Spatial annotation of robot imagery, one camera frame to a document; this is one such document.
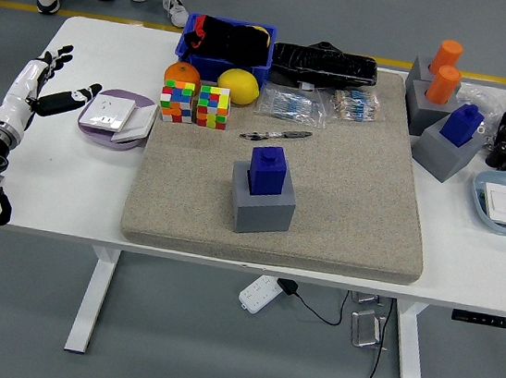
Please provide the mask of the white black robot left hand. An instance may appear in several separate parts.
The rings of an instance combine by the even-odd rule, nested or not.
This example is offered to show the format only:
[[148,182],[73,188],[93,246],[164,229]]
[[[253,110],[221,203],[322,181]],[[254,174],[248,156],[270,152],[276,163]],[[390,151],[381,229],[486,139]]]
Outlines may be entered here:
[[102,89],[101,84],[94,83],[76,91],[40,95],[44,84],[72,60],[73,49],[73,46],[66,45],[32,59],[10,85],[0,105],[0,128],[8,130],[16,141],[23,138],[24,131],[35,115],[54,116],[76,110],[96,97]]

